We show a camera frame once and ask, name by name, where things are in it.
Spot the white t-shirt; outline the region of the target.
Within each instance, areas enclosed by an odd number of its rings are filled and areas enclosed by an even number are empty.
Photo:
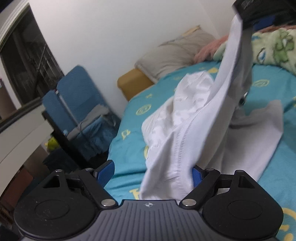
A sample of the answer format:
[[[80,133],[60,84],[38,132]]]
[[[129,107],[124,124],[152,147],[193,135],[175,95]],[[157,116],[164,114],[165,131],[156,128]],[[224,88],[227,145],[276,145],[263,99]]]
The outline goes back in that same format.
[[[243,31],[235,16],[228,41],[239,44]],[[216,77],[206,71],[185,75],[143,122],[149,149],[140,199],[182,200],[194,188],[196,165],[225,174],[244,170],[254,180],[266,169],[283,134],[282,104],[274,100],[246,115],[239,102],[252,84],[252,59],[232,57],[224,54]]]

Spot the blue covered chair far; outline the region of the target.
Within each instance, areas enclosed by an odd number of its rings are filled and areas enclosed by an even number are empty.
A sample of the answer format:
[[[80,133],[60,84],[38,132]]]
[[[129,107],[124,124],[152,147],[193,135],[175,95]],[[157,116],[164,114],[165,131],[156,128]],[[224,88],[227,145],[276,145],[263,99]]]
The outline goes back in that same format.
[[[49,116],[64,135],[67,136],[76,127],[74,120],[70,117],[54,90],[50,90],[45,94],[42,103]]]

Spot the yellow bed headboard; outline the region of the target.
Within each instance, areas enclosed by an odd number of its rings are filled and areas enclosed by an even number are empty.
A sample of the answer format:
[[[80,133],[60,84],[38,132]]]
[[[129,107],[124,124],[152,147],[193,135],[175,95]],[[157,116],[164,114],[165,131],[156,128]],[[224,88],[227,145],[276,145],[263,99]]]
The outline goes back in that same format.
[[[130,70],[117,80],[117,87],[127,101],[152,85],[154,83],[138,69]]]

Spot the grey pillow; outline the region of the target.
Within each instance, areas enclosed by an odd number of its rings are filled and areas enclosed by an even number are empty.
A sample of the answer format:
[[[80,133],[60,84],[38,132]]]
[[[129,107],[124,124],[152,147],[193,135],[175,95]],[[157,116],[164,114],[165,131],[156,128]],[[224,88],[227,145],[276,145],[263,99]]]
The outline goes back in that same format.
[[[160,44],[139,58],[134,67],[153,83],[178,69],[193,64],[195,54],[215,40],[200,26],[189,29],[174,40]]]

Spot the grey cloth on chair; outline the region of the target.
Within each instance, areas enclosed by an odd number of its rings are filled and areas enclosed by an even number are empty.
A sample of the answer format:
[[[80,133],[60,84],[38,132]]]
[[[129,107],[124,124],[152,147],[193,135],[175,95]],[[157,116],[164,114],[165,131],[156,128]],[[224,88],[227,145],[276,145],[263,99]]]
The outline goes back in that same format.
[[[111,112],[111,110],[100,104],[96,105],[69,134],[67,134],[68,140],[73,140],[79,134],[84,134],[86,128],[95,123],[96,120],[102,118],[107,121],[111,126],[116,125],[116,120]]]

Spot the white desk with dark top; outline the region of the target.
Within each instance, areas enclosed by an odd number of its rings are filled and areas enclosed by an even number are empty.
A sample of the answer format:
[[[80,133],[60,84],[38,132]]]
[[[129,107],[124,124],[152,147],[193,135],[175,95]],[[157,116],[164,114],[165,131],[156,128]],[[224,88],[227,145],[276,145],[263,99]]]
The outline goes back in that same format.
[[[25,161],[56,130],[42,113],[41,99],[35,99],[1,122],[1,193]]]

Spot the green cartoon fleece blanket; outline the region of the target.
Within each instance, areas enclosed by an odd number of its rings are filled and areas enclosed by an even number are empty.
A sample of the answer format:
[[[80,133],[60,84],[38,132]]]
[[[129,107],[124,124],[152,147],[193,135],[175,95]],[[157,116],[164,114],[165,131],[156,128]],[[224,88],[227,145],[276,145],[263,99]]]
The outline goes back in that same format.
[[[278,66],[295,74],[295,26],[255,33],[244,30],[239,44],[232,37],[217,49],[213,60],[221,61],[225,53],[227,57],[234,54],[231,60],[242,55],[254,64]]]

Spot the pink fluffy blanket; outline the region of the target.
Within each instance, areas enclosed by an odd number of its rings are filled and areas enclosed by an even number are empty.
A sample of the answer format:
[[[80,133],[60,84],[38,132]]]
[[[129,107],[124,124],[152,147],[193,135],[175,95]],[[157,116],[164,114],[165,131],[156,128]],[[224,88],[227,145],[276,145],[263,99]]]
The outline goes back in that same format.
[[[272,32],[277,29],[284,28],[284,29],[295,29],[295,25],[280,25],[280,26],[270,26],[261,30],[258,30],[256,32],[260,33],[266,33],[266,32]],[[218,50],[218,48],[228,40],[228,35],[223,36],[220,39],[213,40],[206,46],[204,46],[195,56],[193,59],[194,64],[198,64],[204,61],[211,61],[213,59],[214,54]]]

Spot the dark barred window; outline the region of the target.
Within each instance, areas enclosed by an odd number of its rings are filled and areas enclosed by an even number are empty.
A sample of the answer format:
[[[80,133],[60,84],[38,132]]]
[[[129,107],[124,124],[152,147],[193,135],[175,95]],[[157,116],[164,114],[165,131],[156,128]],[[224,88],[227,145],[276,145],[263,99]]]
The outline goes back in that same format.
[[[30,5],[17,1],[1,27],[1,119],[42,98],[63,76]]]

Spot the blue covered chair near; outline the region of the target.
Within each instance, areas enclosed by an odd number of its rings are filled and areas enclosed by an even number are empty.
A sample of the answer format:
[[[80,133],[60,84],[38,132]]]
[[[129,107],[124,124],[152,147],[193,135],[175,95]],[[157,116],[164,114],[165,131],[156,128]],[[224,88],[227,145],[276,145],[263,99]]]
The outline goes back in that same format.
[[[76,126],[96,105],[109,108],[87,71],[80,65],[75,66],[58,82],[57,91],[58,97]],[[70,140],[87,161],[107,152],[118,133],[121,119],[112,110],[111,112],[116,120],[115,126],[100,118],[86,128],[84,134],[79,134]]]

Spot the green plush toy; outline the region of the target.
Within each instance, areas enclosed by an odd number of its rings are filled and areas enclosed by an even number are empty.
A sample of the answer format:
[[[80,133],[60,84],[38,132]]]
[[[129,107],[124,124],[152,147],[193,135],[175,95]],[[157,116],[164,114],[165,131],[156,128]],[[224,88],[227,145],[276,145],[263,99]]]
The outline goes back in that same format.
[[[54,137],[49,138],[48,142],[45,143],[45,146],[48,152],[52,152],[60,147]]]

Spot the blue covered chair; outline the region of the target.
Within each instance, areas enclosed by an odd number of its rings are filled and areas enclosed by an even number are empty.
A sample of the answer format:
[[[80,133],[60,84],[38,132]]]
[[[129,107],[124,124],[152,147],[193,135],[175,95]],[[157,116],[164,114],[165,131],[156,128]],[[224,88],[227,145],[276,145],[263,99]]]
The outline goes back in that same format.
[[[58,82],[57,91],[58,97],[76,126],[96,105],[109,108],[87,71],[80,65],[75,66]],[[87,161],[107,152],[118,133],[121,119],[112,110],[111,112],[116,120],[115,126],[100,118],[86,128],[84,134],[79,134],[70,140]]]
[[[50,90],[45,94],[42,103],[49,116],[64,135],[67,136],[76,127],[74,120],[70,117],[54,90]]]

